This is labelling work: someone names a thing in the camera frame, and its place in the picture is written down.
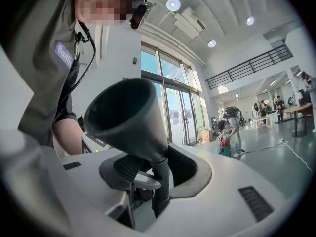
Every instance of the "black cord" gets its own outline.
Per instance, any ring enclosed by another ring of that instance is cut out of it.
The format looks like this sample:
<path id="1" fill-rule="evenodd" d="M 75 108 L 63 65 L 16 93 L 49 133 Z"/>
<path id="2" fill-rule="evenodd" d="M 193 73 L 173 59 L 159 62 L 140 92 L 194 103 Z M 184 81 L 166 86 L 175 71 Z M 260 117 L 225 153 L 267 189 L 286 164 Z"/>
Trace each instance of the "black cord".
<path id="1" fill-rule="evenodd" d="M 75 83 L 74 86 L 72 86 L 72 87 L 70 88 L 70 90 L 69 90 L 69 91 L 67 92 L 67 94 L 64 96 L 64 98 L 62 99 L 62 101 L 59 102 L 59 104 L 61 104 L 62 102 L 64 102 L 65 99 L 66 99 L 66 98 L 74 91 L 74 89 L 77 88 L 78 85 L 82 82 L 83 78 L 85 77 L 85 75 L 86 75 L 87 72 L 89 71 L 90 66 L 91 66 L 91 64 L 92 64 L 92 62 L 93 62 L 93 60 L 94 60 L 94 57 L 95 57 L 96 48 L 95 48 L 94 40 L 93 40 L 93 38 L 91 37 L 90 31 L 89 31 L 89 29 L 87 29 L 87 27 L 86 27 L 83 23 L 80 22 L 80 25 L 82 26 L 82 28 L 84 29 L 85 33 L 87 34 L 88 40 L 87 40 L 86 42 L 88 42 L 88 41 L 91 42 L 91 45 L 92 45 L 92 48 L 93 48 L 93 56 L 92 56 L 92 59 L 91 59 L 89 65 L 88 65 L 88 67 L 86 68 L 86 70 L 84 71 L 84 73 L 82 74 L 82 76 L 80 77 L 80 79 Z"/>
<path id="2" fill-rule="evenodd" d="M 279 143 L 279 144 L 276 144 L 276 145 L 274 145 L 274 146 L 272 146 L 272 147 L 263 148 L 263 149 L 261 149 L 261 150 L 253 150 L 253 151 L 250 151 L 249 153 L 252 153 L 252 152 L 261 152 L 261 151 L 263 151 L 264 149 L 274 148 L 274 147 L 279 146 L 279 145 L 281 145 L 281 144 L 283 144 L 283 142 L 282 142 L 282 143 Z"/>

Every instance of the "cable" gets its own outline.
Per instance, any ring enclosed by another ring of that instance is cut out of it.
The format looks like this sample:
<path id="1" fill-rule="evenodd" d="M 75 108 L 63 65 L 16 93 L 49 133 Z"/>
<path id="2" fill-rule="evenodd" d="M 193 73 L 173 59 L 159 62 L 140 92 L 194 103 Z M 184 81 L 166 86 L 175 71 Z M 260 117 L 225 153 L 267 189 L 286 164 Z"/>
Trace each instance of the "cable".
<path id="1" fill-rule="evenodd" d="M 292 152 L 296 155 L 296 157 L 301 159 L 301 161 L 306 165 L 306 167 L 312 172 L 312 169 L 308 167 L 307 163 L 303 160 L 303 158 L 298 156 L 297 153 L 295 153 L 294 150 L 288 145 L 288 141 L 286 141 L 285 139 L 281 139 L 281 141 L 283 141 L 282 145 L 287 146 L 290 150 L 292 150 Z"/>
<path id="2" fill-rule="evenodd" d="M 59 105 L 74 91 L 75 88 L 78 87 L 78 85 L 82 82 L 83 78 L 85 77 L 85 75 L 87 74 L 87 72 L 89 71 L 90 67 L 91 67 L 91 64 L 94 60 L 94 57 L 95 57 L 95 53 L 96 53 L 96 48 L 95 48 L 95 43 L 94 43 L 94 40 L 90 34 L 90 30 L 88 29 L 88 27 L 85 25 L 85 23 L 81 22 L 81 21 L 78 21 L 79 24 L 81 25 L 81 27 L 83 28 L 84 32 L 87 34 L 87 37 L 88 37 L 88 40 L 85 40 L 84 38 L 82 39 L 82 41 L 84 43 L 90 41 L 91 42 L 91 45 L 92 45 L 92 48 L 93 48 L 93 56 L 92 56 L 92 59 L 89 63 L 89 65 L 87 66 L 87 68 L 85 69 L 85 71 L 83 72 L 82 76 L 80 77 L 80 79 L 75 83 L 74 86 L 72 86 L 70 88 L 70 90 L 67 92 L 67 94 L 64 96 L 64 98 L 59 102 Z"/>
<path id="3" fill-rule="evenodd" d="M 282 142 L 279 143 L 279 144 L 276 144 L 276 145 L 274 145 L 274 146 L 271 146 L 271 147 L 263 148 L 263 149 L 261 149 L 261 150 L 253 150 L 253 151 L 250 151 L 250 152 L 245 151 L 244 153 L 261 152 L 261 151 L 263 151 L 264 149 L 275 148 L 276 146 L 279 146 L 279 145 L 281 145 L 281 144 L 282 144 Z"/>

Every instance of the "air conditioner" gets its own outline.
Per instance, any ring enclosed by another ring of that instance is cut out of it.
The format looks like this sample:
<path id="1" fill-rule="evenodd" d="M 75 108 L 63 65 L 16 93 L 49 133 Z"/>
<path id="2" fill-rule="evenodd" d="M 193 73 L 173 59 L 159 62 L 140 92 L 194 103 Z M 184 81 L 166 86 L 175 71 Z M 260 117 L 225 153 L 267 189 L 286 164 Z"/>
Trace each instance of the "air conditioner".
<path id="1" fill-rule="evenodd" d="M 174 16 L 176 21 L 173 23 L 192 39 L 206 29 L 206 25 L 193 13 L 190 8 L 187 8 L 182 14 Z"/>

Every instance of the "backpack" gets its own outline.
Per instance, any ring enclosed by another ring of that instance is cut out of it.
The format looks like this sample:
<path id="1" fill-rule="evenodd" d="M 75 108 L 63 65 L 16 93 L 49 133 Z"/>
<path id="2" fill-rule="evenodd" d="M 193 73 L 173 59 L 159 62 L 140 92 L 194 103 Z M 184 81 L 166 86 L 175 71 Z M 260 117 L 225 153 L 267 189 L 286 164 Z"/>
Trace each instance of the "backpack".
<path id="1" fill-rule="evenodd" d="M 226 122 L 229 124 L 229 117 L 235 117 L 237 116 L 239 109 L 236 106 L 228 106 L 225 110 L 224 110 L 224 115 L 222 117 L 223 119 L 226 119 Z"/>

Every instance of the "black railing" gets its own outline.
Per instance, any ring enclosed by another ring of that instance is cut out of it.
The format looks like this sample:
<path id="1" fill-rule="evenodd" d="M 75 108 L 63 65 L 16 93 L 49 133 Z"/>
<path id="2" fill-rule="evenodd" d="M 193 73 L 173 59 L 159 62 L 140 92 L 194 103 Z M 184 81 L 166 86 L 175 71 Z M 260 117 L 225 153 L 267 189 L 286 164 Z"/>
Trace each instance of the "black railing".
<path id="1" fill-rule="evenodd" d="M 255 58 L 245 61 L 232 67 L 218 75 L 215 75 L 206 81 L 209 88 L 214 89 L 218 86 L 235 81 L 252 73 L 258 72 L 264 68 L 275 65 L 281 61 L 292 57 L 286 45 L 279 46 L 269 52 L 263 53 Z"/>

